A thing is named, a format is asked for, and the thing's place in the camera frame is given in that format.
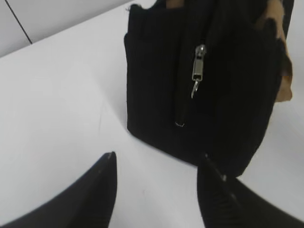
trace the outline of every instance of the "black ribbed fabric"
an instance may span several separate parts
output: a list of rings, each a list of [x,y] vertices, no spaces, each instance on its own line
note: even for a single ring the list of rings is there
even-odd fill
[[[106,228],[117,190],[115,153],[103,155],[74,184],[3,228]]]
[[[195,165],[208,153],[223,171],[241,175],[264,138],[281,80],[284,48],[269,34],[275,25],[269,22],[265,33],[253,30],[266,2],[131,6],[124,39],[129,131]],[[204,77],[191,100],[200,43],[207,45]]]
[[[222,176],[203,156],[197,180],[206,228],[304,228],[304,223],[266,202],[236,178]]]

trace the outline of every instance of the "white wall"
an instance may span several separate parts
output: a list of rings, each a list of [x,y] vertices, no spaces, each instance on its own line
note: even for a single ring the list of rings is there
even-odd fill
[[[33,42],[49,37],[130,0],[9,0]]]
[[[0,57],[29,45],[5,1],[0,0]]]

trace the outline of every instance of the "black fabric bag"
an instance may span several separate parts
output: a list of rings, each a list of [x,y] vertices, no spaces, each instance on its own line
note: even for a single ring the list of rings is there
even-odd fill
[[[248,138],[231,136],[231,145],[223,143],[215,152],[215,144],[219,143],[215,137],[221,113],[219,103],[229,94],[230,78],[219,80],[214,77],[214,69],[222,73],[223,66],[217,62],[217,58],[223,57],[219,44],[237,28],[251,27],[263,13],[266,2],[189,0],[178,9],[166,9],[164,0],[150,9],[132,5],[124,38],[128,130],[144,142],[194,165],[198,165],[200,155],[214,154],[214,162],[220,158],[217,163],[223,172],[241,175],[262,142],[274,100],[269,100],[270,108],[263,107],[266,114],[248,146],[235,145]],[[290,14],[286,20],[289,24]],[[201,64],[203,80],[193,93],[193,79],[200,78]],[[197,78],[192,78],[194,69]],[[274,94],[279,84],[275,83]]]

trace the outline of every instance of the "zipper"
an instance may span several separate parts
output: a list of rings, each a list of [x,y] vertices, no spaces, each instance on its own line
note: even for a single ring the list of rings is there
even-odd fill
[[[195,48],[195,58],[193,62],[192,81],[194,82],[191,92],[191,99],[199,89],[204,74],[204,58],[207,53],[206,45],[202,44]]]
[[[200,83],[203,80],[204,76],[204,59],[205,55],[207,53],[207,47],[209,49],[209,46],[206,45],[206,38],[208,36],[208,33],[205,29],[209,30],[209,24],[212,25],[211,19],[214,17],[213,12],[217,7],[217,1],[214,0],[195,0],[193,1],[193,5],[189,4],[189,10],[191,11],[191,16],[189,17],[191,20],[189,22],[189,32],[190,34],[193,34],[193,36],[187,37],[187,39],[190,39],[189,41],[191,43],[197,44],[194,46],[194,57],[193,55],[190,57],[190,53],[187,52],[187,56],[190,58],[194,58],[192,60],[193,68],[191,73],[191,62],[189,61],[189,58],[183,58],[183,61],[187,61],[188,64],[186,64],[187,72],[183,69],[183,73],[189,74],[185,75],[184,79],[180,79],[178,81],[179,87],[175,95],[175,125],[177,127],[184,127],[186,122],[186,115],[188,112],[188,109],[191,106],[191,100],[195,97],[196,92],[199,89]],[[184,85],[187,87],[187,90],[180,89],[181,85]]]

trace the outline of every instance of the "zipper pull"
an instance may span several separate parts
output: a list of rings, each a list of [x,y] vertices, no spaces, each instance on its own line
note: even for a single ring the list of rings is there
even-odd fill
[[[194,98],[194,94],[197,92],[200,82],[203,80],[203,70],[204,70],[204,57],[206,51],[206,45],[202,44],[195,49],[195,58],[193,63],[192,81],[194,86],[191,93],[191,98]]]

